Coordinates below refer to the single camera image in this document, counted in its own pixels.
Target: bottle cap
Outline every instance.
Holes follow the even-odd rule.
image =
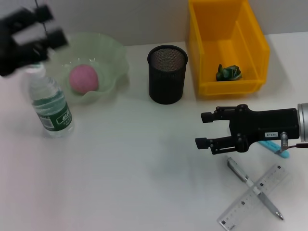
[[[44,77],[46,75],[46,69],[42,63],[37,63],[27,66],[25,73],[29,77]]]

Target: yellow plastic bin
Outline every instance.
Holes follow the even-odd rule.
[[[270,48],[248,0],[189,0],[189,10],[197,95],[216,98],[258,91],[266,81]],[[217,82],[219,64],[239,66],[243,78]]]

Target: water bottle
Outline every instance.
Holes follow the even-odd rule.
[[[43,64],[25,70],[29,78],[28,93],[32,106],[51,137],[63,137],[74,130],[72,114],[57,82],[46,76]]]

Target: green toy frog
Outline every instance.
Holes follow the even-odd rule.
[[[240,68],[236,65],[222,68],[219,64],[218,72],[216,74],[217,81],[234,81],[242,78]]]

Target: white table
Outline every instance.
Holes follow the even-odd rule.
[[[270,110],[308,102],[307,40],[308,33],[268,36],[268,81],[240,100],[196,100],[188,65],[183,98],[173,105],[148,95],[146,57],[157,44],[128,47],[129,87],[110,101],[72,107],[76,128],[64,139],[42,136],[19,76],[1,78],[0,230],[223,230],[216,219],[247,187],[224,154],[197,149],[195,138],[221,137],[228,128],[224,121],[203,124],[200,114],[218,105]],[[173,44],[185,49],[184,42]],[[269,195],[286,220],[263,208],[250,230],[307,228],[308,152],[290,153],[285,160],[255,143],[230,154],[253,180],[275,163],[292,175],[283,191]]]

